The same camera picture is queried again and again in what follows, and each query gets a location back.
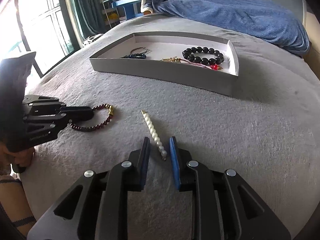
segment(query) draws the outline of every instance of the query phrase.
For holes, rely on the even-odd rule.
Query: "triangular cutout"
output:
[[[243,186],[238,186],[238,191],[248,220],[263,214],[263,208],[252,198]]]
[[[83,186],[76,186],[68,196],[56,207],[53,211],[56,216],[63,217],[65,219],[72,219],[75,213]]]

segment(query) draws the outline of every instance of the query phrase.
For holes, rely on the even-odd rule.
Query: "silver screw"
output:
[[[86,178],[90,178],[94,175],[94,172],[92,170],[88,170],[88,171],[85,171],[84,174],[83,174]]]
[[[197,162],[197,161],[189,161],[188,162],[188,165],[190,166],[190,167],[197,167],[198,165],[199,165],[199,163]]]
[[[236,171],[234,171],[234,170],[232,170],[232,169],[229,169],[229,170],[227,170],[227,175],[228,176],[231,176],[231,177],[233,177],[233,176],[236,176]]]
[[[121,163],[121,166],[124,168],[129,168],[131,165],[132,163],[129,161],[124,161],[123,163]]]

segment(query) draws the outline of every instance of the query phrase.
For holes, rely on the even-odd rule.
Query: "black beaded bracelet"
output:
[[[209,54],[213,54],[216,56],[216,58],[210,58],[207,59],[206,57],[204,58],[200,58],[200,57],[195,57],[194,55],[192,55],[192,53],[209,53]],[[220,53],[220,51],[218,50],[214,50],[213,48],[208,49],[207,47],[192,47],[192,48],[187,48],[186,50],[184,50],[182,52],[182,55],[185,59],[189,60],[190,62],[195,62],[195,63],[201,63],[203,65],[220,65],[222,62],[224,62],[224,56],[222,53]]]

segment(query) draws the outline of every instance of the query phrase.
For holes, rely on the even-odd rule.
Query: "pearl hair clip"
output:
[[[158,147],[158,149],[159,149],[159,152],[161,153],[161,156],[162,156],[162,160],[166,160],[167,159],[167,151],[164,149],[164,147],[162,146],[162,142],[160,141],[160,138],[159,138],[159,136],[158,136],[158,134],[156,133],[156,129],[155,129],[155,127],[153,126],[153,124],[152,124],[152,121],[151,121],[151,119],[150,119],[150,117],[149,117],[149,114],[146,112],[146,111],[144,111],[144,110],[141,110],[141,113],[142,113],[142,115],[143,115],[143,117],[144,117],[144,120],[146,121],[146,123],[147,123],[147,126],[148,126],[148,128],[149,128],[149,130],[150,130],[150,134],[151,134],[151,136],[152,136],[152,138],[155,140],[155,142],[156,142],[156,144],[157,144],[157,147]]]

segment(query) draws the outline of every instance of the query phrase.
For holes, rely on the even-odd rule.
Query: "white pearl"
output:
[[[161,156],[162,156],[162,157],[166,157],[166,156],[167,156],[167,154],[168,154],[168,153],[167,153],[167,151],[166,151],[166,150],[163,150],[163,151],[161,152]]]

